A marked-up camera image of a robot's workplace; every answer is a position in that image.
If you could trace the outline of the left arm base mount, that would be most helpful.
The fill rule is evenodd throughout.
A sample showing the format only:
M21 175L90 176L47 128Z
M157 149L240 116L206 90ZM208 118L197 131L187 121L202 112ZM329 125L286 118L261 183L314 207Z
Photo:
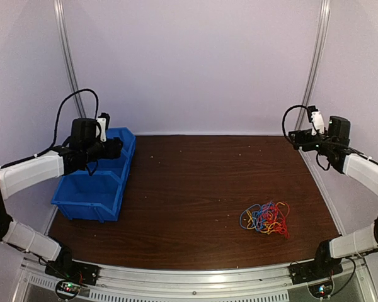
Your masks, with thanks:
M76 261L69 247L63 246L55 260L41 258L45 273L59 278L54 292L60 301L70 301L76 298L82 289L95 286L100 267L94 264Z

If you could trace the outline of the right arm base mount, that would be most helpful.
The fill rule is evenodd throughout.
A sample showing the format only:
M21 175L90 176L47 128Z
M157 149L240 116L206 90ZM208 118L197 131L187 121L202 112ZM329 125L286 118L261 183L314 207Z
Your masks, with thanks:
M333 276L343 272L341 259L333 259L326 252L316 252L313 260L293 261L289 265L292 284L306 283L313 298L330 298L335 293Z

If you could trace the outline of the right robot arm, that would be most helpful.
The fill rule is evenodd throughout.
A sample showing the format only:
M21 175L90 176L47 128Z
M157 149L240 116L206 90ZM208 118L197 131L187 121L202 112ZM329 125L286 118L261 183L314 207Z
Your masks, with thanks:
M359 182L378 197L378 163L351 148L351 123L346 118L331 116L328 127L322 123L321 113L311 113L312 128L285 132L285 138L296 150L315 151L325 156L328 167ZM343 258L378 251L378 215L370 226L319 244L310 271L322 278Z

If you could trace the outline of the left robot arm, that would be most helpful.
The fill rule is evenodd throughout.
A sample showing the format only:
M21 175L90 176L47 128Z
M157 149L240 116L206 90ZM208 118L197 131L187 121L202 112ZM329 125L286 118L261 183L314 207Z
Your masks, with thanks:
M48 179L87 171L92 162L119 158L123 142L118 137L107 137L109 119L106 114L98 118L77 118L62 145L52 144L40 154L0 166L0 242L54 262L54 270L64 279L72 279L78 273L78 266L67 257L66 248L12 218L4 202L15 193Z

